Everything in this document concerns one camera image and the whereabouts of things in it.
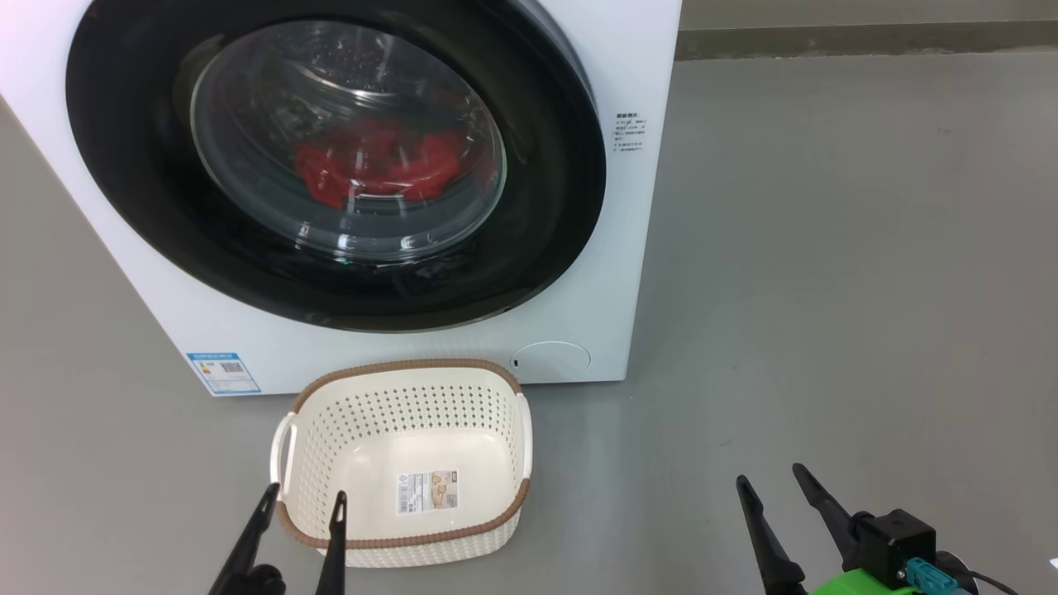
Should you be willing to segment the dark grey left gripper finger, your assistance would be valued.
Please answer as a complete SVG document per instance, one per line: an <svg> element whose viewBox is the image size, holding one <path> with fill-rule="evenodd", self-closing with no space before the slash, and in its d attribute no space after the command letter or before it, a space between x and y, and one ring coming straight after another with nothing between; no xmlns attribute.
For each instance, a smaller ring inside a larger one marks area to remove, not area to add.
<svg viewBox="0 0 1058 595"><path fill-rule="evenodd" d="M315 595L346 593L346 516L348 498L339 491L330 516L330 538Z"/></svg>
<svg viewBox="0 0 1058 595"><path fill-rule="evenodd" d="M286 583L281 572L271 564L257 564L261 538L269 529L277 497L279 483L272 483L255 505L241 537L235 543L224 561L222 571L208 594L286 594Z"/></svg>

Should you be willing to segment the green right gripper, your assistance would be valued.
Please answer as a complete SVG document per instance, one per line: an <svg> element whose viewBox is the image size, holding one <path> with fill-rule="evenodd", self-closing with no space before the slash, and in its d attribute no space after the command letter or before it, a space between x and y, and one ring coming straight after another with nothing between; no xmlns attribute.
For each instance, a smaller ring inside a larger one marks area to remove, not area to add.
<svg viewBox="0 0 1058 595"><path fill-rule="evenodd" d="M860 525L873 513L861 511L850 515L839 502L829 494L811 474L805 464L796 463L791 466L794 477L797 479L802 493L808 504L822 517L827 531L841 555L843 564L860 564L862 551L860 543ZM745 475L736 479L741 509L745 519L753 555L760 573L760 580L765 594L801 594L805 590L802 581L805 579L803 569L795 564L779 543L774 531L764 516L764 508L751 481ZM902 585L892 590L863 571L854 569L840 574L825 583L820 584L810 595L902 595L919 594L916 588Z"/></svg>

